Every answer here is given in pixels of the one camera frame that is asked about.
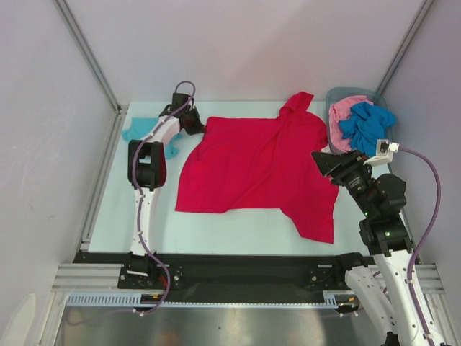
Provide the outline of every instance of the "gray plastic basket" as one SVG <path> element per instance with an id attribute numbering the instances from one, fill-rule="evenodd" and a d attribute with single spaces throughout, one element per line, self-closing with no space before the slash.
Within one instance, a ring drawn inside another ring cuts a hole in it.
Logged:
<path id="1" fill-rule="evenodd" d="M 345 99 L 346 97 L 354 96 L 354 95 L 364 95 L 367 97 L 369 101 L 373 102 L 374 105 L 380 106 L 381 108 L 385 108 L 385 109 L 388 108 L 388 105 L 386 104 L 384 97 L 382 97 L 380 94 L 372 90 L 361 89 L 361 88 L 349 88 L 347 86 L 340 86 L 340 87 L 330 90 L 328 94 L 326 95 L 325 112 L 326 112 L 326 127 L 327 127 L 327 134 L 328 134 L 328 144 L 330 146 L 330 150 L 332 153 L 340 154 L 340 153 L 343 153 L 343 151 L 335 147 L 331 142 L 330 115 L 328 111 L 330 110 L 331 105 L 334 105 L 335 103 L 341 101 L 342 99 Z M 392 140 L 391 128 L 386 129 L 386 137 Z"/>

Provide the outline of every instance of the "red cloth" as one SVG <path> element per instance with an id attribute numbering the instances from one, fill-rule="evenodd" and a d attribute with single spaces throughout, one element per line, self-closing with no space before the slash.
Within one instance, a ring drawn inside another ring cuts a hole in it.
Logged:
<path id="1" fill-rule="evenodd" d="M 338 187 L 310 155 L 328 143 L 323 121 L 306 111 L 312 98 L 296 94 L 276 119 L 209 118 L 182 169 L 176 210 L 280 208 L 302 237 L 333 244 Z"/>

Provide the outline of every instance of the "white work surface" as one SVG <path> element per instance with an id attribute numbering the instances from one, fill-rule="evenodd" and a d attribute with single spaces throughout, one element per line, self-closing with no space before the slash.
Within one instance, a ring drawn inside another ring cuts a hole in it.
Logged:
<path id="1" fill-rule="evenodd" d="M 196 102 L 203 123 L 209 116 L 276 117 L 284 102 Z M 133 117 L 157 117 L 164 102 L 132 102 L 123 128 Z M 325 102 L 308 109 L 324 119 Z M 334 244 L 301 238 L 293 222 L 280 209 L 231 210 L 224 214 L 174 211 L 182 167 L 202 135 L 174 142 L 179 155 L 167 160 L 168 175 L 155 214 L 151 238 L 159 252 L 186 254 L 331 255 L 368 254 L 359 236 L 360 209 L 341 187 L 334 208 Z M 127 179 L 127 143 L 120 137 L 104 197 L 89 246 L 90 252 L 128 252 L 135 217 L 134 193 Z M 388 173 L 387 165 L 374 167 L 373 176 Z"/>

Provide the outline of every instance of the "light blue cloth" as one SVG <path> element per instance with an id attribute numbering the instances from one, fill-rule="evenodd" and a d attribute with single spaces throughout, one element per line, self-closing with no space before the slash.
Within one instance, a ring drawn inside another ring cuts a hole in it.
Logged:
<path id="1" fill-rule="evenodd" d="M 362 102 L 351 107 L 351 117 L 340 120 L 339 127 L 343 131 L 344 139 L 352 138 L 352 149 L 374 156 L 377 140 L 386 138 L 385 129 L 396 121 L 394 114 L 388 110 Z"/>
<path id="2" fill-rule="evenodd" d="M 157 117 L 134 117 L 131 120 L 131 127 L 127 130 L 122 130 L 122 138 L 128 143 L 132 139 L 141 139 L 147 135 L 158 123 Z M 182 134 L 175 135 L 170 143 L 165 147 L 165 159 L 172 159 L 179 154 L 179 149 L 173 146 L 173 142 L 182 138 Z"/>

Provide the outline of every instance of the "white wall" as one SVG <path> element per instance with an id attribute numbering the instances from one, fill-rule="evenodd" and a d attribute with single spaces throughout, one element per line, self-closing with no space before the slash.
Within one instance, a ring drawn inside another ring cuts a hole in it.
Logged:
<path id="1" fill-rule="evenodd" d="M 375 89 L 421 0 L 68 0 L 121 103 Z"/>
<path id="2" fill-rule="evenodd" d="M 385 93 L 398 123 L 401 145 L 427 155 L 442 180 L 442 204 L 424 248 L 435 262 L 452 313 L 461 327 L 460 129 L 461 1 L 438 1 Z M 395 156 L 396 173 L 408 183 L 408 216 L 419 238 L 434 209 L 435 185 L 429 168 L 408 154 Z"/>
<path id="3" fill-rule="evenodd" d="M 0 1 L 0 76 L 0 339 L 34 293 L 30 345 L 114 115 L 52 1 Z"/>

